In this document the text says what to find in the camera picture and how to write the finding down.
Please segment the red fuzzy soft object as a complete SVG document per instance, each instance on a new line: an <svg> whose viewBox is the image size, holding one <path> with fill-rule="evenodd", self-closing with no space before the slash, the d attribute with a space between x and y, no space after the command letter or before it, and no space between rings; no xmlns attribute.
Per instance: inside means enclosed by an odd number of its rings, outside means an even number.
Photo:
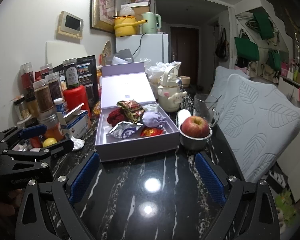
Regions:
<svg viewBox="0 0 300 240"><path fill-rule="evenodd" d="M119 122L128 121L125 112L122 108L117 108L111 111L107 117L107 122L112 127L115 127Z"/></svg>

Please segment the silver purple snack packet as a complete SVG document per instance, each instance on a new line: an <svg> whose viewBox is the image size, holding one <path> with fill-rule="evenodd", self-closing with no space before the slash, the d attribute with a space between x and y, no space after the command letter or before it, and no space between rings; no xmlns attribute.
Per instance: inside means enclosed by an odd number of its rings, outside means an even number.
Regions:
<svg viewBox="0 0 300 240"><path fill-rule="evenodd" d="M142 123L134 124L129 121L121 121L116 124L108 134L116 139L127 139L128 137L134 135L142 127Z"/></svg>

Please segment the nutritious cereal packet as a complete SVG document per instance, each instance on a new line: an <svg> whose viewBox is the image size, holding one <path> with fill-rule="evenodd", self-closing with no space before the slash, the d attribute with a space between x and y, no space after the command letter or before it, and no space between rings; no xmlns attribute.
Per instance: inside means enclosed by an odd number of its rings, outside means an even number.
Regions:
<svg viewBox="0 0 300 240"><path fill-rule="evenodd" d="M142 119L143 114L145 113L143 107L135 100L122 100L117 103L117 106L124 110L128 120L134 124L138 123Z"/></svg>

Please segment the red gold snack packet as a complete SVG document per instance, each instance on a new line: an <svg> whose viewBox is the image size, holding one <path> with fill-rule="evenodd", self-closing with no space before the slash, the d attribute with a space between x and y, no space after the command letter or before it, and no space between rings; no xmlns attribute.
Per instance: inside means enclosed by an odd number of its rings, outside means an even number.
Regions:
<svg viewBox="0 0 300 240"><path fill-rule="evenodd" d="M157 136L157 135L162 135L163 132L164 132L164 130L160 129L160 128L145 127L142 130L140 137L153 137L153 136Z"/></svg>

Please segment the lavender satin pouch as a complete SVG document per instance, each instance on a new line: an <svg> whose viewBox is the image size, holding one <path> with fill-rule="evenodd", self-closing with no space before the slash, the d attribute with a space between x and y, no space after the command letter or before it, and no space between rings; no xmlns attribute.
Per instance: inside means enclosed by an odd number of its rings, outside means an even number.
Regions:
<svg viewBox="0 0 300 240"><path fill-rule="evenodd" d="M166 119L158 112L146 111L142 116L142 123L149 128L158 128L166 124Z"/></svg>

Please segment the clear zip bag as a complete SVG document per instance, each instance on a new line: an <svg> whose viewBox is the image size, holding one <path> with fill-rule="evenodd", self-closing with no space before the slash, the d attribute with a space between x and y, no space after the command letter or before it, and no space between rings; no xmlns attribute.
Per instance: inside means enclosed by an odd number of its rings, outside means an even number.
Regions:
<svg viewBox="0 0 300 240"><path fill-rule="evenodd" d="M159 104L147 104L147 105L144 105L143 106L143 109L146 111L146 112L156 112L158 113L159 111Z"/></svg>

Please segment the blue white carton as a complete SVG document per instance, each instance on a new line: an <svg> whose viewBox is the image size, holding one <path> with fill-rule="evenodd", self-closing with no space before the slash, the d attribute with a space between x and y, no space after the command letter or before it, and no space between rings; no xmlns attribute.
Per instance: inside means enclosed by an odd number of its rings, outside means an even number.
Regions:
<svg viewBox="0 0 300 240"><path fill-rule="evenodd" d="M90 116L87 110L82 109L83 106L84 103L81 103L66 115L57 112L57 118L66 139L72 137L81 139L90 128Z"/></svg>

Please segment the green slippers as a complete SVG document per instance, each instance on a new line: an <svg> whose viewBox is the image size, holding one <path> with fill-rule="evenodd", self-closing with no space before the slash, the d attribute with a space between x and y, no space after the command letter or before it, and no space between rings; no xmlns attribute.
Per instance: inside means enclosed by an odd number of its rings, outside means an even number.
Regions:
<svg viewBox="0 0 300 240"><path fill-rule="evenodd" d="M291 192L288 189L284 189L276 196L275 205L283 213L283 221L288 226L292 225L296 218L297 211L291 199Z"/></svg>

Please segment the red container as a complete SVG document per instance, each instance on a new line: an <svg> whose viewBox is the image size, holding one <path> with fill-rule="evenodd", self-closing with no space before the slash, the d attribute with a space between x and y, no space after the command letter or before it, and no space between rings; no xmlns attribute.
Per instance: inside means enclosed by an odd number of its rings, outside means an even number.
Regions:
<svg viewBox="0 0 300 240"><path fill-rule="evenodd" d="M78 87L72 89L66 89L63 92L63 95L64 95L64 99L68 104L68 109L70 111L76 108L77 106L79 106L81 103L83 103L81 109L87 110L89 116L91 117L88 96L85 87L83 85L79 85Z"/></svg>

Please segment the white cabinet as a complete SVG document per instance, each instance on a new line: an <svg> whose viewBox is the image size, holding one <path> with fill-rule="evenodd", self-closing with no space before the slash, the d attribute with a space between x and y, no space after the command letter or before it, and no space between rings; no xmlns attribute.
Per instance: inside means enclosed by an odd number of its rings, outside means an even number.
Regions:
<svg viewBox="0 0 300 240"><path fill-rule="evenodd" d="M285 94L290 102L300 108L299 88L296 82L281 76L278 89ZM294 200L300 200L300 132L279 157L278 164L281 170L288 176L288 185Z"/></svg>

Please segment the dark label bottle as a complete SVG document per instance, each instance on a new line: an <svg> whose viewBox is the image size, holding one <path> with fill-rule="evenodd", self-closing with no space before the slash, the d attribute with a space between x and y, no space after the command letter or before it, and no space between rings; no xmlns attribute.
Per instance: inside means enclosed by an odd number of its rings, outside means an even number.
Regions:
<svg viewBox="0 0 300 240"><path fill-rule="evenodd" d="M77 88L79 86L77 59L63 61L63 71L67 89Z"/></svg>

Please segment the black product box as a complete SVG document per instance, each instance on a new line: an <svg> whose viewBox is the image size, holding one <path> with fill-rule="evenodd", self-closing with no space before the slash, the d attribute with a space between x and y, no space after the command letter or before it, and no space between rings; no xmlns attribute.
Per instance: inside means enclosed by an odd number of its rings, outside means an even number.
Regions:
<svg viewBox="0 0 300 240"><path fill-rule="evenodd" d="M85 87L91 112L99 101L96 57L91 55L76 59L79 85L83 85ZM65 81L63 63L53 67L53 71L58 73L60 78Z"/></svg>

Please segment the small metal bowl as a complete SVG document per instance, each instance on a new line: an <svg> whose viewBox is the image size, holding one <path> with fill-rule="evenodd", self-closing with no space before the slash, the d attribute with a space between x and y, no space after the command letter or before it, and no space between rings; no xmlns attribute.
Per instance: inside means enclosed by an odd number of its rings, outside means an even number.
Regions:
<svg viewBox="0 0 300 240"><path fill-rule="evenodd" d="M189 150L192 151L199 151L204 149L207 141L211 138L212 136L212 129L209 128L209 134L204 137L204 138L194 138L194 137L189 137L185 133L183 133L181 130L179 130L180 134L180 143L188 148Z"/></svg>

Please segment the leaf-pattern grey cushion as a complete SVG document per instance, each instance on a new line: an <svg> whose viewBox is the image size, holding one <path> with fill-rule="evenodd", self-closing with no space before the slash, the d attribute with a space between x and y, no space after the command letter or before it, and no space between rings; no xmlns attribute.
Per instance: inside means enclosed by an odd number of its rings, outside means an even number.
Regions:
<svg viewBox="0 0 300 240"><path fill-rule="evenodd" d="M300 108L275 85L229 76L218 126L245 181L257 182L300 132Z"/></svg>

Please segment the lavender gift box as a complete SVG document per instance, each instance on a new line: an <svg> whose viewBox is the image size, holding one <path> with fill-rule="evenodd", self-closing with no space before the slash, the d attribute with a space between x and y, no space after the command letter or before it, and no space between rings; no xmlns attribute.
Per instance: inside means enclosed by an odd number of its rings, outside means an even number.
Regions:
<svg viewBox="0 0 300 240"><path fill-rule="evenodd" d="M103 66L95 146L102 162L177 148L179 129L156 103L142 62Z"/></svg>

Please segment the red apple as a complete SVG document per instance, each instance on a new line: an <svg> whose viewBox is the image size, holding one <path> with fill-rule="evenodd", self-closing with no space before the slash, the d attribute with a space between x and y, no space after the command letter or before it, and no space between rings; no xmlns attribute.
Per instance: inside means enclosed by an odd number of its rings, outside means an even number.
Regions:
<svg viewBox="0 0 300 240"><path fill-rule="evenodd" d="M181 131L192 138L205 138L210 135L208 122L200 116L190 116L181 125Z"/></svg>

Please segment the glass mug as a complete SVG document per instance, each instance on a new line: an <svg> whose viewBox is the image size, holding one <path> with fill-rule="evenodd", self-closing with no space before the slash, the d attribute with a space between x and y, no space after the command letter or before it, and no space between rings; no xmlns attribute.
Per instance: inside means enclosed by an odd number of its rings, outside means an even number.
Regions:
<svg viewBox="0 0 300 240"><path fill-rule="evenodd" d="M218 99L208 94L196 94L194 96L193 114L205 119L210 127L216 126L219 113L216 110Z"/></svg>

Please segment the plastic bag of food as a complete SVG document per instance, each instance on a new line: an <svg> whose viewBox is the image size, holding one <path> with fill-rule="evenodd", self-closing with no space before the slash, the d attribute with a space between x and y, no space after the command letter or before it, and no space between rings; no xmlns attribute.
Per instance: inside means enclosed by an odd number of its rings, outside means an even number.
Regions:
<svg viewBox="0 0 300 240"><path fill-rule="evenodd" d="M147 74L149 83L153 85L158 85L160 83L160 78L163 76L165 70L167 70L170 67L175 67L177 70L173 70L171 74L168 75L168 77L178 76L178 70L181 66L181 62L173 61L171 63L163 63L163 62L157 62L155 65L152 66L146 66L145 72Z"/></svg>

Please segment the cream cartoon water bottle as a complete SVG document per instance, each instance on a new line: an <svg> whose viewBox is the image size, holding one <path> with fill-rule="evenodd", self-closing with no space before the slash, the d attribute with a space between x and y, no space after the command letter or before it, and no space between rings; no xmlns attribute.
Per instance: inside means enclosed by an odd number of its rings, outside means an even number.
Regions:
<svg viewBox="0 0 300 240"><path fill-rule="evenodd" d="M177 67L166 68L160 78L158 87L158 102L167 113L178 111L187 92L181 91L182 82L178 77Z"/></svg>

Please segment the white paper roll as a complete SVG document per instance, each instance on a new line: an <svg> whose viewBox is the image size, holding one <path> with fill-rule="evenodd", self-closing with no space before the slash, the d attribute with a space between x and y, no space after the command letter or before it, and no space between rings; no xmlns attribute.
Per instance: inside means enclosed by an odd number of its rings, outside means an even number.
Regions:
<svg viewBox="0 0 300 240"><path fill-rule="evenodd" d="M178 126L181 126L188 117L191 117L191 113L189 110L187 109L179 110L177 113Z"/></svg>

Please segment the white mini fridge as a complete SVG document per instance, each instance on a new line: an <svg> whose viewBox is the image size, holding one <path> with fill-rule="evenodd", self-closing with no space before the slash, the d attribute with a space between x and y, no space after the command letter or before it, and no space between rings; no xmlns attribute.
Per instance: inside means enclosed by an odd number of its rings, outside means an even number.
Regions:
<svg viewBox="0 0 300 240"><path fill-rule="evenodd" d="M116 38L117 52L129 49L135 62L168 63L168 35L145 34Z"/></svg>

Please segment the yellow pot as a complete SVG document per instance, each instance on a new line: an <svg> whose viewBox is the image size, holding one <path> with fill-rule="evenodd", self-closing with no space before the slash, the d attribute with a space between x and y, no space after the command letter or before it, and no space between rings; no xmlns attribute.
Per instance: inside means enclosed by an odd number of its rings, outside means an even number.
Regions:
<svg viewBox="0 0 300 240"><path fill-rule="evenodd" d="M120 16L114 20L116 37L132 36L137 34L138 26L147 23L147 20L137 21L135 16Z"/></svg>

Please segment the gold framed picture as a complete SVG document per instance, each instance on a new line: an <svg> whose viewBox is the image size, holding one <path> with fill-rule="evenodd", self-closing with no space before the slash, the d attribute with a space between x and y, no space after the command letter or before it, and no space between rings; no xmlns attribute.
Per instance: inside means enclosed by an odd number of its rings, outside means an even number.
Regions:
<svg viewBox="0 0 300 240"><path fill-rule="evenodd" d="M114 18L117 14L116 0L90 1L90 27L108 33L114 32Z"/></svg>

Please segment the green electric kettle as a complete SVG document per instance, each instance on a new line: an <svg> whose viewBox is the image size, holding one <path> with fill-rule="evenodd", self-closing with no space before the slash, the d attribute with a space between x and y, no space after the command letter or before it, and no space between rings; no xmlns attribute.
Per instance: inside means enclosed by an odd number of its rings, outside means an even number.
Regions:
<svg viewBox="0 0 300 240"><path fill-rule="evenodd" d="M152 12L145 12L142 18L146 23L142 25L143 34L156 34L161 29L161 16Z"/></svg>

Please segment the green tote bag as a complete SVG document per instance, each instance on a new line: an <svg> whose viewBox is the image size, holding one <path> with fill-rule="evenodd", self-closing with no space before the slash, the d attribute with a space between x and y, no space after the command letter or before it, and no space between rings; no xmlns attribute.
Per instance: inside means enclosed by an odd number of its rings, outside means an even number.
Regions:
<svg viewBox="0 0 300 240"><path fill-rule="evenodd" d="M237 56L247 59L252 62L257 62L260 59L259 49L257 44L250 41L246 32L241 29L239 37L235 38Z"/></svg>

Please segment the wall intercom panel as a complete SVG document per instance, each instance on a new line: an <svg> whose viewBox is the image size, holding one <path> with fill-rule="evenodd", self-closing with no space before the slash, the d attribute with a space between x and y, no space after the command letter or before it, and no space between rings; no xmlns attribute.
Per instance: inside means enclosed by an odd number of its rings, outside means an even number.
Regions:
<svg viewBox="0 0 300 240"><path fill-rule="evenodd" d="M81 40L83 37L83 23L83 19L67 11L62 11L58 19L57 34Z"/></svg>

